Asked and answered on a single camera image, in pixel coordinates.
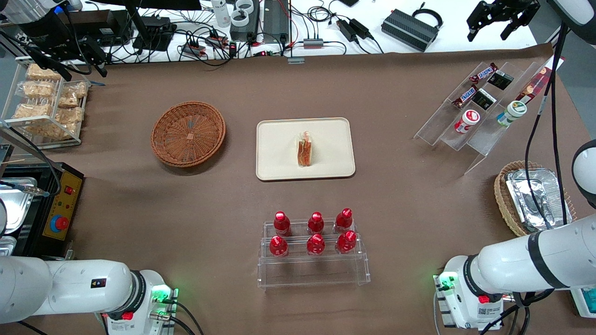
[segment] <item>white tape roll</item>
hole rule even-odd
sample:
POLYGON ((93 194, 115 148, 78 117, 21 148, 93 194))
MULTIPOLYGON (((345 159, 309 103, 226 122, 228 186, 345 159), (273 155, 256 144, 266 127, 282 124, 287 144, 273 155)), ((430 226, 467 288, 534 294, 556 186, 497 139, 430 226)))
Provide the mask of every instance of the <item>white tape roll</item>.
POLYGON ((236 1, 236 9, 243 10, 246 13, 246 15, 249 15, 254 10, 253 0, 237 0, 236 1))
POLYGON ((236 27, 244 27, 249 23, 249 14, 244 10, 235 10, 231 15, 232 24, 236 27))

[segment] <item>white tray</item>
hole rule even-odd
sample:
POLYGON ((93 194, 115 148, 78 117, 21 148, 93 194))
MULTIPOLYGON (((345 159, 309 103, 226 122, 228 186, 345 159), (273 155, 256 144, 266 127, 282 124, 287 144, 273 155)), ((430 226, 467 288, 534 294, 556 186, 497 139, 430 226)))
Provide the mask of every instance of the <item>white tray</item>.
POLYGON ((356 172, 350 123, 343 117, 268 120, 257 125, 256 174, 261 180, 348 177, 356 172), (311 166, 298 165, 297 139, 312 137, 311 166))

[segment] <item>red button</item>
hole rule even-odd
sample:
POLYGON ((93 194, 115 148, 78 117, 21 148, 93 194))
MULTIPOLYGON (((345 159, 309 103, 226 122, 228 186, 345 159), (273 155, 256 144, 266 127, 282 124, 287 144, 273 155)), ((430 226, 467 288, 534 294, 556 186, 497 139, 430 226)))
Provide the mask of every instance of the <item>red button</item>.
POLYGON ((65 217, 60 217, 56 219, 56 228, 58 230, 65 230, 69 226, 69 220, 65 217))

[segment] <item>small bottle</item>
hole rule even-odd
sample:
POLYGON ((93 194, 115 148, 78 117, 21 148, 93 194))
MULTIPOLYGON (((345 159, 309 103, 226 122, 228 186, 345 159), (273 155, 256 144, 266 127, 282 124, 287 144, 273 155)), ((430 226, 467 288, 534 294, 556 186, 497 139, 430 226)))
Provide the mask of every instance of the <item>small bottle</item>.
POLYGON ((314 234, 306 242, 306 250, 311 256, 318 256, 325 250, 325 240, 320 234, 314 234))
POLYGON ((275 214, 275 218, 273 219, 273 227, 275 228, 275 233, 279 236, 292 236, 290 219, 288 219, 288 217, 282 211, 279 211, 275 214))
POLYGON ((289 254, 288 242, 283 237, 273 236, 269 243, 269 251, 275 257, 286 257, 289 254))
POLYGON ((215 19, 218 21, 218 26, 221 28, 229 27, 232 20, 229 17, 228 4, 225 0, 211 0, 211 6, 213 7, 215 19))
POLYGON ((516 100, 507 105, 507 109, 496 117, 496 121, 503 127, 509 127, 510 124, 522 117, 526 112, 526 104, 516 100))
POLYGON ((454 128, 460 134, 465 134, 470 128, 480 121, 480 114, 473 109, 468 109, 461 115, 461 118, 455 124, 454 128))
POLYGON ((354 231, 348 230, 337 238, 337 253, 349 253, 354 247, 356 247, 356 233, 354 231))
POLYGON ((345 208, 339 213, 336 217, 335 224, 333 225, 333 231, 341 234, 350 230, 352 226, 352 210, 349 208, 345 208))
POLYGON ((325 227, 323 216, 319 212, 314 212, 308 220, 308 233, 310 235, 321 234, 323 233, 323 227, 325 227))

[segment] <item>brown woven basket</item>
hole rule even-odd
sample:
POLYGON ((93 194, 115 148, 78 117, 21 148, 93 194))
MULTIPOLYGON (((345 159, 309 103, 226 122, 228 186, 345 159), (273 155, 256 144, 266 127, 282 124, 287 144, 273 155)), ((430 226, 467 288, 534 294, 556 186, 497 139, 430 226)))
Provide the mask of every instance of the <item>brown woven basket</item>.
POLYGON ((188 168, 205 162, 222 145, 225 122, 210 104, 189 101, 168 109, 151 132, 151 148, 163 163, 188 168))
MULTIPOLYGON (((518 160, 516 162, 511 162, 501 170, 501 172, 495 178, 495 198, 496 203, 499 205, 499 210, 501 211, 501 215, 505 220, 505 223, 509 226, 509 228, 515 233, 517 236, 524 236, 530 234, 530 232, 522 225, 522 222, 517 214, 517 210, 511 196, 509 194, 509 189, 507 188, 507 184, 505 183, 505 175, 508 172, 513 170, 519 170, 525 168, 526 162, 523 160, 518 160)), ((536 163, 528 162, 528 167, 530 169, 539 169, 542 166, 536 163)), ((569 207, 569 212, 571 213, 571 217, 573 221, 577 220, 577 214, 575 212, 575 208, 573 204, 571 204, 571 200, 569 199, 569 195, 567 192, 564 191, 565 194, 565 201, 567 202, 567 206, 569 207)))

